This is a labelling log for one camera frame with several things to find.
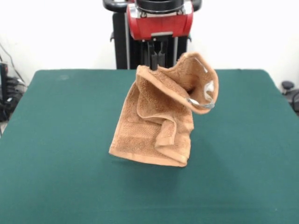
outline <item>green tablecloth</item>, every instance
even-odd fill
[[[297,224],[299,121],[269,75],[219,70],[186,168],[108,149],[135,71],[36,73],[0,140],[0,224]]]

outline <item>towel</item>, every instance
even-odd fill
[[[217,73],[197,52],[171,68],[139,65],[125,98],[109,153],[161,166],[185,167],[191,152],[193,112],[206,114],[218,97]]]

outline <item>cable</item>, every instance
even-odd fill
[[[0,122],[9,121],[10,116],[13,114],[20,99],[24,94],[24,91],[20,89],[20,86],[22,85],[25,86],[22,79],[18,77],[9,77],[7,76],[7,74],[8,74],[7,64],[0,63],[0,76],[1,76]]]
[[[0,43],[0,47],[2,48],[2,50],[7,54],[7,56],[10,58],[10,63],[14,69],[14,71],[16,72],[16,74],[18,75],[18,77],[22,80],[23,83],[25,83],[24,79],[22,78],[22,76],[19,74],[19,72],[17,71],[17,69],[14,66],[14,61],[13,58],[11,57],[11,55],[5,50],[5,48],[2,46],[2,44]]]

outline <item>black knob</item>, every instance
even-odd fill
[[[284,81],[284,82],[282,82],[282,87],[283,87],[283,89],[285,89],[285,90],[290,90],[290,89],[292,89],[292,88],[294,88],[294,83],[292,83],[292,82],[290,82],[290,81]]]
[[[114,1],[114,0],[103,0],[105,9],[116,13],[125,13],[128,6],[128,1]]]

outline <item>black cable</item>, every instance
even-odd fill
[[[10,86],[13,86],[13,87],[16,87],[19,85],[27,87],[24,83],[20,82],[20,79],[15,78],[15,77],[7,77],[7,84]]]
[[[6,120],[9,120],[9,117],[7,116],[6,112],[4,111],[3,113],[4,113],[5,117],[6,117]]]
[[[5,48],[2,46],[2,44],[0,43],[0,47],[2,48],[2,50],[7,54],[7,56],[10,58],[10,63],[14,69],[14,71],[16,72],[16,74],[18,75],[18,77],[22,80],[23,83],[25,83],[24,79],[22,78],[22,76],[19,74],[19,72],[17,71],[17,69],[14,66],[14,61],[13,58],[11,57],[11,55],[5,50]]]

